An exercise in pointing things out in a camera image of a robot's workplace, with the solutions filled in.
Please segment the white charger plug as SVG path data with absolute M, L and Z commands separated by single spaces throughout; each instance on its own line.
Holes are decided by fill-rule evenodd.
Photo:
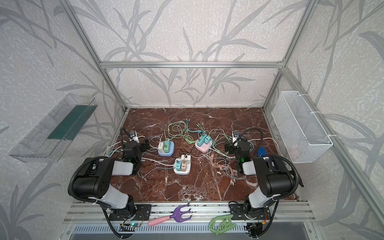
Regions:
M 192 158 L 192 156 L 189 155 L 189 154 L 186 154 L 186 155 L 182 155 L 182 156 L 181 156 L 181 160 L 184 161 L 184 162 L 187 162 L 187 163 L 190 163 L 190 162 L 191 162 L 191 158 Z

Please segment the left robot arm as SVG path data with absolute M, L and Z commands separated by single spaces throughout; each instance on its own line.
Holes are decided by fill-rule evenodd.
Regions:
M 111 185 L 113 176 L 135 176 L 142 165 L 142 155 L 150 148 L 144 143 L 130 141 L 123 145 L 122 160 L 99 156 L 87 158 L 75 171 L 68 186 L 68 193 L 82 202 L 95 203 L 102 209 L 116 210 L 127 215 L 136 213 L 133 197 Z

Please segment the pink charger plug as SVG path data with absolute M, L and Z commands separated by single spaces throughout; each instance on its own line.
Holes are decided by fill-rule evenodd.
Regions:
M 187 170 L 187 162 L 183 161 L 181 163 L 181 171 L 182 172 L 185 172 Z

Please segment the teal charger plug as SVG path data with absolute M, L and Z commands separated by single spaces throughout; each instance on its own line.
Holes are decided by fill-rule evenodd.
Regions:
M 176 162 L 175 162 L 175 171 L 176 172 L 181 171 L 181 166 L 182 166 L 182 163 L 180 161 L 176 160 Z

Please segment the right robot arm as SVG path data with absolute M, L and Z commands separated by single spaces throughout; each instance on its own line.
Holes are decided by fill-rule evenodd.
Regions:
M 235 156 L 239 172 L 257 176 L 258 187 L 244 202 L 244 211 L 248 216 L 270 207 L 292 195 L 299 186 L 304 186 L 299 172 L 285 157 L 267 154 L 260 146 L 251 154 L 250 144 L 244 140 L 226 144 L 225 150 Z

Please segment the white power socket block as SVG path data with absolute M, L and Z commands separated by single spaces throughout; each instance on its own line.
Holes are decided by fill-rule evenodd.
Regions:
M 173 170 L 177 175 L 188 175 L 191 171 L 191 160 L 177 158 L 174 162 Z

